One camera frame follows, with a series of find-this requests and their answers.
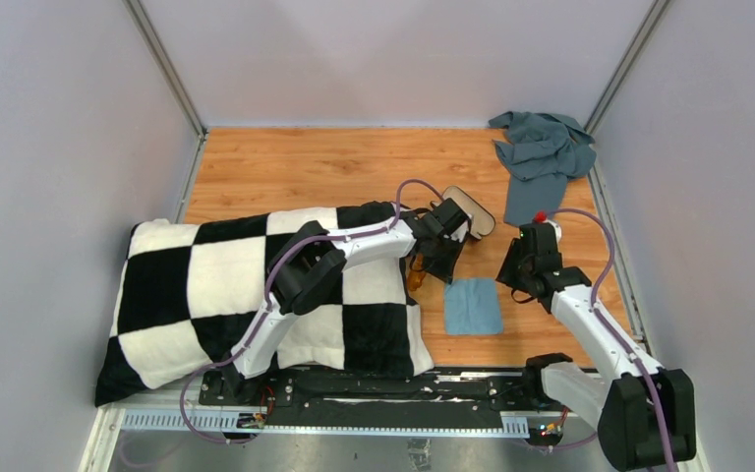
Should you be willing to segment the orange sunglasses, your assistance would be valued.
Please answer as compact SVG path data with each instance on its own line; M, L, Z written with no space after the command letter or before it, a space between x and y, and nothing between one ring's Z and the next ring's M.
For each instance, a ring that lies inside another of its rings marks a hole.
M422 285L427 273L424 270L425 256L417 254L410 260L409 271L406 275L406 288L410 292L417 291Z

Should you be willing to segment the black glasses case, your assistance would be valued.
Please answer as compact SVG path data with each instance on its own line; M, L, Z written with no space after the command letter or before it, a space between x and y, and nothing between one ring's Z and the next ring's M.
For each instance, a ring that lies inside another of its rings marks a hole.
M449 186L444 189L442 195L446 199L453 199L469 216L469 235L471 237L482 240L494 232L494 216L460 187Z

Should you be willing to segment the small blue cleaning cloth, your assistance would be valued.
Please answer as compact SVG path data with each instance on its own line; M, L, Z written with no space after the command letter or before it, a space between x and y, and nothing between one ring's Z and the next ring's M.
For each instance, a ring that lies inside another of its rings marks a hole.
M497 335L504 332L496 282L491 278L454 279L443 291L448 335Z

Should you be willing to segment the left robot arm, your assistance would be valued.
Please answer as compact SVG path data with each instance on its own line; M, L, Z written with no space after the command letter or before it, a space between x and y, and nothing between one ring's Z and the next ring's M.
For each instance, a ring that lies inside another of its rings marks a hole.
M345 270L411 254L437 261L447 243L464 243L472 225L473 217L452 198L421 213L396 206L391 218L349 229L306 222L273 258L260 308L241 340L216 364L224 393L239 406L260 398L260 376L269 371L288 330L326 302Z

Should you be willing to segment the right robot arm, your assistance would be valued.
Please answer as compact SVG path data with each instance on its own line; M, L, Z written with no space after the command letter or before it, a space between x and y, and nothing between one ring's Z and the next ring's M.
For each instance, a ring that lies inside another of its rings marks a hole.
M588 354L592 377L570 357L552 353L525 363L522 396L535 410L559 403L596 432L617 471L670 467L697 455L694 385L637 345L610 315L595 284L567 266L559 226L535 220L520 226L497 280L527 294L562 323Z

